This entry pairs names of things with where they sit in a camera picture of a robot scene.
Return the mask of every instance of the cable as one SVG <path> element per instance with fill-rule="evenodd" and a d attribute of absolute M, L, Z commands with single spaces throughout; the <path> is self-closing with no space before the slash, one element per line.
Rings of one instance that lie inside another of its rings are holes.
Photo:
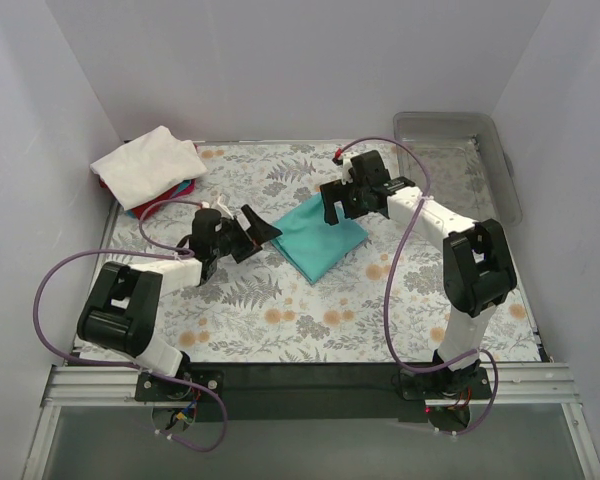
<path fill-rule="evenodd" d="M 172 199 L 172 200 L 162 200 L 162 201 L 156 202 L 153 205 L 151 205 L 151 207 L 149 207 L 147 210 L 145 210 L 142 213 L 142 216 L 140 217 L 140 221 L 138 224 L 138 227 L 140 230 L 140 235 L 142 235 L 142 238 L 144 238 L 151 245 L 154 245 L 159 248 L 164 248 L 166 250 L 171 250 L 175 254 L 183 254 L 183 255 L 179 256 L 180 259 L 192 258 L 194 253 L 190 249 L 172 247 L 169 245 L 164 245 L 162 243 L 156 242 L 155 240 L 152 240 L 151 238 L 149 238 L 144 231 L 143 223 L 144 223 L 144 220 L 145 220 L 147 214 L 154 208 L 156 208 L 160 205 L 165 205 L 165 204 L 169 204 L 169 203 L 180 203 L 180 204 L 184 204 L 184 205 L 194 205 L 197 207 L 202 207 L 202 205 L 198 202 L 189 202 L 186 200 Z M 53 266 L 47 272 L 47 274 L 42 278 L 42 281 L 40 282 L 40 285 L 38 286 L 35 297 L 33 299 L 33 328 L 36 332 L 36 335 L 38 336 L 38 339 L 45 346 L 45 348 L 47 350 L 49 350 L 51 353 L 54 353 L 55 355 L 59 356 L 60 358 L 63 358 L 64 360 L 71 362 L 73 364 L 89 365 L 89 366 L 127 367 L 127 368 L 132 368 L 134 370 L 142 370 L 142 368 L 140 366 L 138 366 L 134 363 L 131 363 L 131 362 L 110 362 L 110 361 L 102 361 L 102 360 L 88 360 L 85 358 L 74 357 L 72 355 L 69 355 L 68 353 L 63 352 L 62 350 L 55 347 L 54 345 L 52 345 L 51 342 L 49 342 L 47 337 L 45 337 L 44 333 L 42 332 L 42 328 L 40 326 L 40 301 L 42 299 L 42 292 L 44 291 L 45 287 L 49 283 L 49 280 L 51 280 L 51 277 L 58 270 L 60 270 L 62 267 L 64 267 L 66 264 L 68 264 L 74 260 L 77 260 L 78 258 L 87 257 L 90 255 L 131 255 L 131 256 L 136 256 L 136 257 L 158 258 L 158 259 L 162 259 L 162 260 L 174 260 L 176 258 L 174 255 L 164 255 L 164 254 L 158 254 L 158 253 L 144 253 L 144 252 L 131 252 L 128 250 L 103 248 L 103 249 L 86 250 L 84 252 L 75 253 L 75 254 L 65 258 L 64 260 L 61 260 L 55 266 Z M 195 444 L 189 442 L 188 440 L 181 439 L 175 435 L 171 435 L 169 438 L 171 438 L 172 440 L 180 443 L 181 445 L 184 445 L 185 447 L 190 448 L 191 450 L 195 450 L 197 452 L 210 452 L 210 451 L 214 450 L 216 447 L 218 447 L 218 445 L 220 445 L 220 443 L 222 443 L 222 440 L 224 440 L 224 437 L 227 433 L 227 424 L 229 422 L 227 408 L 224 405 L 224 402 L 222 401 L 222 399 L 215 392 L 213 392 L 212 390 L 208 389 L 207 387 L 205 387 L 203 385 L 199 385 L 197 383 L 189 382 L 186 380 L 180 380 L 178 378 L 168 377 L 166 375 L 162 375 L 161 373 L 155 373 L 155 372 L 150 372 L 150 373 L 153 377 L 158 378 L 160 380 L 164 380 L 166 382 L 171 382 L 171 383 L 176 383 L 179 385 L 185 385 L 187 387 L 190 387 L 195 390 L 206 393 L 207 395 L 209 395 L 211 398 L 213 398 L 218 403 L 218 405 L 220 406 L 220 410 L 222 411 L 222 430 L 220 431 L 220 435 L 218 436 L 218 439 L 212 445 L 210 445 L 208 447 L 201 447 L 199 445 L 195 445 Z M 162 433 L 163 435 L 170 435 L 166 430 L 160 430 L 160 433 Z"/>
<path fill-rule="evenodd" d="M 404 363 L 402 360 L 400 360 L 400 357 L 398 356 L 398 353 L 396 352 L 396 349 L 393 346 L 393 342 L 391 341 L 391 332 L 389 331 L 389 301 L 391 299 L 391 287 L 393 286 L 393 277 L 395 276 L 396 270 L 398 268 L 398 260 L 400 259 L 400 254 L 402 253 L 402 250 L 403 250 L 405 244 L 407 243 L 407 239 L 409 238 L 409 235 L 411 235 L 411 232 L 413 231 L 413 228 L 415 227 L 415 224 L 418 220 L 420 212 L 422 211 L 422 209 L 424 207 L 424 203 L 429 195 L 429 191 L 431 190 L 431 173 L 429 172 L 429 169 L 424 164 L 424 162 L 422 161 L 420 156 L 416 152 L 414 152 L 413 149 L 411 149 L 410 147 L 408 147 L 407 145 L 405 145 L 402 142 L 399 142 L 392 138 L 386 138 L 386 137 L 372 136 L 372 137 L 363 137 L 363 138 L 359 138 L 358 140 L 354 140 L 353 142 L 346 144 L 344 147 L 339 148 L 336 151 L 336 154 L 334 156 L 334 162 L 336 162 L 336 160 L 340 157 L 340 155 L 342 155 L 342 153 L 346 152 L 354 145 L 357 145 L 362 142 L 368 142 L 368 141 L 387 142 L 387 143 L 391 143 L 391 144 L 395 145 L 398 148 L 401 148 L 402 150 L 407 152 L 408 155 L 411 155 L 413 157 L 413 159 L 416 161 L 416 163 L 422 170 L 422 173 L 424 173 L 424 177 L 425 177 L 425 187 L 422 190 L 422 198 L 420 198 L 420 201 L 418 202 L 418 205 L 417 205 L 415 211 L 413 212 L 413 216 L 411 217 L 411 221 L 407 225 L 407 228 L 405 229 L 404 234 L 402 235 L 402 238 L 400 239 L 400 242 L 398 243 L 398 248 L 396 249 L 396 253 L 393 257 L 393 261 L 391 262 L 391 269 L 389 270 L 389 275 L 387 278 L 387 286 L 385 288 L 384 302 L 383 302 L 383 327 L 384 327 L 384 337 L 385 337 L 385 340 L 387 343 L 387 348 L 389 349 L 389 353 L 391 353 L 391 357 L 393 357 L 394 361 L 398 364 L 398 366 L 400 368 L 403 368 L 403 369 L 407 370 L 408 372 L 415 373 L 415 374 L 437 372 L 439 370 L 442 370 L 446 367 L 449 367 L 449 366 L 459 362 L 460 360 L 470 357 L 471 355 L 475 355 L 476 353 L 479 354 L 480 352 L 483 352 L 485 355 L 487 355 L 487 357 L 489 357 L 489 360 L 491 361 L 491 364 L 493 365 L 493 371 L 494 371 L 493 393 L 491 395 L 491 398 L 489 399 L 489 404 L 487 405 L 487 408 L 485 409 L 484 413 L 480 416 L 480 418 L 478 418 L 478 420 L 475 421 L 475 423 L 473 425 L 471 425 L 469 428 L 467 428 L 465 430 L 462 430 L 461 432 L 457 432 L 457 435 L 462 435 L 462 434 L 472 432 L 473 430 L 475 430 L 475 428 L 477 426 L 479 426 L 484 421 L 486 416 L 491 411 L 491 407 L 493 406 L 493 402 L 495 401 L 496 393 L 498 391 L 498 381 L 499 381 L 498 368 L 496 365 L 496 361 L 493 358 L 493 356 L 491 355 L 491 353 L 489 353 L 487 350 L 485 350 L 483 348 L 477 348 L 474 350 L 469 350 L 468 352 L 458 355 L 457 357 L 452 358 L 451 360 L 447 360 L 446 362 L 443 362 L 438 365 L 434 365 L 432 367 L 412 367 L 412 366 Z M 448 433 L 450 435 L 456 434 L 455 432 L 444 432 L 444 433 Z"/>

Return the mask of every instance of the white wall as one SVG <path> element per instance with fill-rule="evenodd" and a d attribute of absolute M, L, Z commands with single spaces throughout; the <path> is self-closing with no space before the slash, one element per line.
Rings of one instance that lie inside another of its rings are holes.
<path fill-rule="evenodd" d="M 119 142 L 43 0 L 0 0 L 0 480 L 21 475 L 54 361 L 33 332 L 35 288 L 99 244 L 108 199 L 88 164 Z M 46 297 L 64 348 L 92 269 L 67 268 Z"/>
<path fill-rule="evenodd" d="M 551 2 L 493 116 L 524 212 L 512 248 L 600 455 L 600 1 Z"/>
<path fill-rule="evenodd" d="M 118 133 L 390 134 L 490 113 L 548 0 L 47 0 Z"/>

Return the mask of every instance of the stack of folded cloths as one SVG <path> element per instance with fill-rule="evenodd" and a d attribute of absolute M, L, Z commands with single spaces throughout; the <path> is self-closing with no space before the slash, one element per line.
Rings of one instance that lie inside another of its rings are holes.
<path fill-rule="evenodd" d="M 191 193 L 207 167 L 191 140 L 180 141 L 158 127 L 92 163 L 91 170 L 129 215 L 140 218 L 156 202 Z"/>

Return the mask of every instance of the table surface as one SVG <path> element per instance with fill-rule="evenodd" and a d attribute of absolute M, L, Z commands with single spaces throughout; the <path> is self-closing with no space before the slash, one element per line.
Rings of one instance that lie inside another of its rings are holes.
<path fill-rule="evenodd" d="M 273 223 L 316 194 L 321 183 L 340 175 L 330 161 L 339 145 L 202 144 L 198 151 L 209 172 L 198 179 L 188 199 L 209 201 L 224 194 L 233 211 L 248 203 Z M 414 148 L 431 168 L 436 200 L 479 220 L 494 215 L 479 155 L 469 140 L 415 143 Z M 370 149 L 380 151 L 392 175 L 397 175 L 395 148 L 374 143 L 358 145 L 356 150 Z M 175 245 L 190 233 L 193 209 L 166 206 L 146 222 L 147 233 Z M 160 300 L 157 334 L 193 361 L 390 361 L 382 330 L 382 300 L 404 226 L 377 214 L 358 221 L 369 232 L 368 239 L 314 286 L 271 245 L 240 265 L 225 257 L 208 284 Z M 158 250 L 142 239 L 137 220 L 120 209 L 109 246 Z M 110 259 L 129 263 L 132 257 Z M 401 358 L 430 361 L 444 338 L 448 314 L 442 256 L 413 235 L 400 257 L 391 297 L 391 332 Z M 499 361 L 539 361 L 529 317 L 523 295 L 516 289 L 494 315 L 483 346 Z M 83 358 L 117 357 L 79 340 L 76 351 Z"/>

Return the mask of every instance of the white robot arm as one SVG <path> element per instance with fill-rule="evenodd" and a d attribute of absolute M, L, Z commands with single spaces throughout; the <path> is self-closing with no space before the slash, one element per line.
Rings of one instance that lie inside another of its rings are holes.
<path fill-rule="evenodd" d="M 320 187 L 325 222 L 338 222 L 335 203 L 346 218 L 378 212 L 407 225 L 422 191 L 404 177 L 390 178 L 380 154 L 366 152 L 343 158 L 342 179 Z M 493 219 L 478 222 L 426 199 L 414 231 L 443 254 L 444 289 L 451 303 L 445 337 L 434 353 L 434 363 L 449 361 L 480 347 L 489 320 L 517 278 L 502 226 Z M 475 371 L 478 354 L 451 365 L 446 378 Z"/>
<path fill-rule="evenodd" d="M 422 191 L 418 187 L 405 187 L 398 190 L 387 199 L 389 218 L 402 225 L 407 225 L 421 198 Z M 414 231 L 442 252 L 445 238 L 449 238 L 453 232 L 472 230 L 475 223 L 475 220 L 458 215 L 438 202 L 427 199 L 418 216 Z M 496 308 L 497 305 L 493 304 L 483 309 L 477 316 L 472 317 L 469 313 L 461 312 L 451 305 L 444 340 L 438 347 L 438 355 L 442 361 L 446 362 L 465 352 L 479 348 Z M 477 359 L 478 354 L 476 353 L 449 368 L 459 370 L 472 365 Z"/>
<path fill-rule="evenodd" d="M 203 285 L 216 271 L 219 258 L 231 255 L 240 263 L 262 250 L 265 242 L 282 235 L 248 205 L 241 210 L 233 216 L 218 201 L 195 213 L 191 234 L 178 244 L 188 244 L 194 258 L 105 263 L 78 320 L 78 336 L 149 371 L 179 376 L 189 359 L 154 331 L 160 297 Z"/>

